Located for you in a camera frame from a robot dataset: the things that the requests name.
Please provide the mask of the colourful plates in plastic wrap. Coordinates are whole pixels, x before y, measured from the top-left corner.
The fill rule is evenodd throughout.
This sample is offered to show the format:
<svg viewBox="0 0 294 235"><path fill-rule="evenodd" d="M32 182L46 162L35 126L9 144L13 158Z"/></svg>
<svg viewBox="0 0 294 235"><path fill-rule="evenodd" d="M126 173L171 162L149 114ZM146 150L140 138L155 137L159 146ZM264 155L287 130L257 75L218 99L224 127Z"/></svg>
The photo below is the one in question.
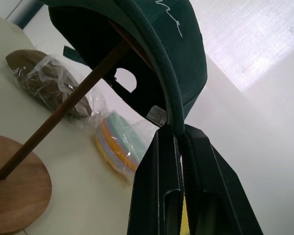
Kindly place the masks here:
<svg viewBox="0 0 294 235"><path fill-rule="evenodd" d="M95 127L92 136L101 157L117 173L133 176L147 151L143 138L116 111Z"/></svg>

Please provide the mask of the brown hat in plastic wrap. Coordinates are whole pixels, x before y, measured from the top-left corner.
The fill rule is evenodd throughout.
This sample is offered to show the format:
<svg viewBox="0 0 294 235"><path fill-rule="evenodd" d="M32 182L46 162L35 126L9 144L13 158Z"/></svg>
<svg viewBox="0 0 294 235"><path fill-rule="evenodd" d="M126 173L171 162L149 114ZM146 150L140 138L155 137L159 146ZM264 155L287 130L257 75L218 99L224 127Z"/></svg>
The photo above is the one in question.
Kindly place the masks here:
<svg viewBox="0 0 294 235"><path fill-rule="evenodd" d="M20 49L5 57L17 87L51 111L56 111L79 86L74 74L56 57L39 50ZM66 114L67 119L94 120L107 114L101 92L89 92Z"/></svg>

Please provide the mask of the wooden hat stand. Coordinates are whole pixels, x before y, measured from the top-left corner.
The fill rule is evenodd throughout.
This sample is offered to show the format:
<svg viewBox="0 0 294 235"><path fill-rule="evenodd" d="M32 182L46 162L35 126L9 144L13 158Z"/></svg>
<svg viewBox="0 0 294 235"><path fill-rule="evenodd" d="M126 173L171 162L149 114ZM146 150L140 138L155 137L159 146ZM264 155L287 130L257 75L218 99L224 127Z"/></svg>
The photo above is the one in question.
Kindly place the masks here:
<svg viewBox="0 0 294 235"><path fill-rule="evenodd" d="M21 145L0 136L0 235L14 235L30 226L49 205L52 193L50 175L33 149L130 50L150 64L143 48L128 32L115 22L110 25L122 37L120 42L26 143Z"/></svg>

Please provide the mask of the dark green baseball cap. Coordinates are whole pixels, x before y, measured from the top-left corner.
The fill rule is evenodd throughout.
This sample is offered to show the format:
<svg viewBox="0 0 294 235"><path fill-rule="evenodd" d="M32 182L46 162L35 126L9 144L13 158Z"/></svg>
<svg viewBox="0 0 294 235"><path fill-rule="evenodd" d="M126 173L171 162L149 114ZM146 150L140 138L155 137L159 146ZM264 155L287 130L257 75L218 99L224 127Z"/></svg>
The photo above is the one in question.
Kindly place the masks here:
<svg viewBox="0 0 294 235"><path fill-rule="evenodd" d="M104 80L139 115L146 117L153 106L166 111L163 127L170 127L177 139L182 167L184 120L207 81L202 35L189 0L41 1L49 7L53 25L77 51L78 62L92 69L122 39L110 22L140 44L150 65L131 51ZM117 67L136 76L135 92L126 91L112 80Z"/></svg>

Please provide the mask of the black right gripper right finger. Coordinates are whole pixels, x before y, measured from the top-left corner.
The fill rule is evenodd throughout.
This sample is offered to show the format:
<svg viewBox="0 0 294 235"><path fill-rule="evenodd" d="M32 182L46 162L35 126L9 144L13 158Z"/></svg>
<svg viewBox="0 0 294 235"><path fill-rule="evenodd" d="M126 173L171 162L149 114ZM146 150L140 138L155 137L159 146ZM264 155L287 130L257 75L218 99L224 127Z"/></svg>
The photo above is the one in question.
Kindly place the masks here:
<svg viewBox="0 0 294 235"><path fill-rule="evenodd" d="M263 235L243 186L200 129L181 137L190 235Z"/></svg>

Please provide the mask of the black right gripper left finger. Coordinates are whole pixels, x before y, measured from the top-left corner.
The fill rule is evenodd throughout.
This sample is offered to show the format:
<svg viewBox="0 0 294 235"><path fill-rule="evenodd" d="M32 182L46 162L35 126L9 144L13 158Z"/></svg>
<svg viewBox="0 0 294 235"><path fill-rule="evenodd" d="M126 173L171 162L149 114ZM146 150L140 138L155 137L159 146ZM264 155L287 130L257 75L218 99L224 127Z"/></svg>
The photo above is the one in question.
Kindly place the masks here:
<svg viewBox="0 0 294 235"><path fill-rule="evenodd" d="M180 235L183 193L177 139L162 127L135 172L127 235Z"/></svg>

